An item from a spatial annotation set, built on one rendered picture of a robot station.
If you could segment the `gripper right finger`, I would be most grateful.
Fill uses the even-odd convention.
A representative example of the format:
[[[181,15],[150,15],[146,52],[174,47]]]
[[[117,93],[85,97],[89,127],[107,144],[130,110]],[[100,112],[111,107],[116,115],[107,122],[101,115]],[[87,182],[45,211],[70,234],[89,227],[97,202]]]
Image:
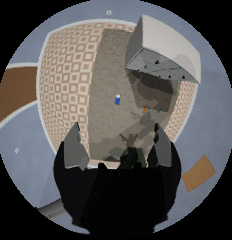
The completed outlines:
[[[176,199],[177,188],[181,179],[181,162],[174,143],[171,142],[162,127],[155,124],[154,144],[148,154],[148,168],[157,169],[169,180],[171,200]],[[157,132],[156,132],[157,131]]]

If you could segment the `grey chest of drawers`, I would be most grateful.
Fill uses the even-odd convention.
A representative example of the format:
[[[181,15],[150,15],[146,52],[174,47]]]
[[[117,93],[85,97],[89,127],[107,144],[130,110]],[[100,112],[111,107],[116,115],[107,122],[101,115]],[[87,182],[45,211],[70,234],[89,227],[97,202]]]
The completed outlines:
[[[198,83],[201,81],[200,54],[180,33],[163,22],[142,14],[127,45],[126,68],[145,48],[173,61],[188,72]],[[133,48],[132,48],[133,47]],[[127,64],[127,65],[126,65]]]

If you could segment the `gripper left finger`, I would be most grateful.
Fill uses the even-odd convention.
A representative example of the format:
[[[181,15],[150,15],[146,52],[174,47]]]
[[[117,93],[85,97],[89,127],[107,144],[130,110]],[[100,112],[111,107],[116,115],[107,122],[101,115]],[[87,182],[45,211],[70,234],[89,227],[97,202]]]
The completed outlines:
[[[68,204],[67,189],[70,181],[78,173],[87,170],[90,159],[79,134],[78,122],[72,126],[57,151],[53,173],[63,204]]]

